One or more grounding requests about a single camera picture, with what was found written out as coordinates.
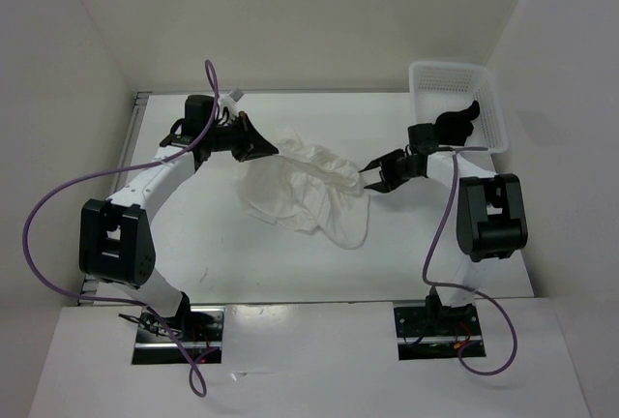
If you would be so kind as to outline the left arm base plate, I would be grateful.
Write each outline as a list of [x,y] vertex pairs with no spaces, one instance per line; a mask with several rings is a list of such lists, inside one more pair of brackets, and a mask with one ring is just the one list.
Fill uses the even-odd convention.
[[[136,326],[134,365],[186,363],[176,342],[151,313],[143,311],[140,316],[121,313],[120,317]],[[171,325],[171,329],[193,361],[201,365],[220,364],[224,321],[224,306],[194,305],[192,325],[184,330]]]

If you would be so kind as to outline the white skirt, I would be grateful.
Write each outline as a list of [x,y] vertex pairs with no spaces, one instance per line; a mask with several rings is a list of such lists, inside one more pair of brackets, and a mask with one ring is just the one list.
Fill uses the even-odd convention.
[[323,233],[342,249],[367,237],[369,195],[359,168],[290,127],[274,132],[277,155],[239,170],[237,194],[246,212],[262,222],[312,235]]

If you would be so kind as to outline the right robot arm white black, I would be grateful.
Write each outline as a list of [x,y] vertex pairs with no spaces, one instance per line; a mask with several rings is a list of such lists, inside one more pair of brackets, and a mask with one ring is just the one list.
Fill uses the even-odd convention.
[[444,128],[435,122],[409,127],[408,144],[379,156],[361,169],[377,170],[367,190],[388,194],[406,182],[425,178],[445,186],[448,199],[422,267],[422,280],[439,301],[424,310],[435,334],[457,323],[457,310],[481,295],[491,267],[527,244],[528,227],[519,178],[498,174],[468,160],[465,153],[486,151],[468,146],[473,125]]

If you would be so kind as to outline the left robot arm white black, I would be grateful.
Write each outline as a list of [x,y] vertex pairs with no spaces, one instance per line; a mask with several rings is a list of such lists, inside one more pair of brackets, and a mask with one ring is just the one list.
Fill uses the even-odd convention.
[[156,311],[159,329],[174,341],[191,332],[195,317],[188,295],[155,268],[151,222],[212,154],[228,152],[239,163],[277,155],[278,148],[238,109],[242,96],[239,89],[218,98],[188,96],[183,117],[149,166],[122,190],[105,200],[90,199],[81,210],[80,270]]

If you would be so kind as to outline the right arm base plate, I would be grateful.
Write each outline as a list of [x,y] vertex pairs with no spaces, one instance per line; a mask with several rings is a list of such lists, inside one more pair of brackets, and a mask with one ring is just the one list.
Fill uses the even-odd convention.
[[428,321],[420,303],[393,308],[399,361],[457,359],[465,346],[464,358],[486,357],[477,310],[469,305],[455,319]]

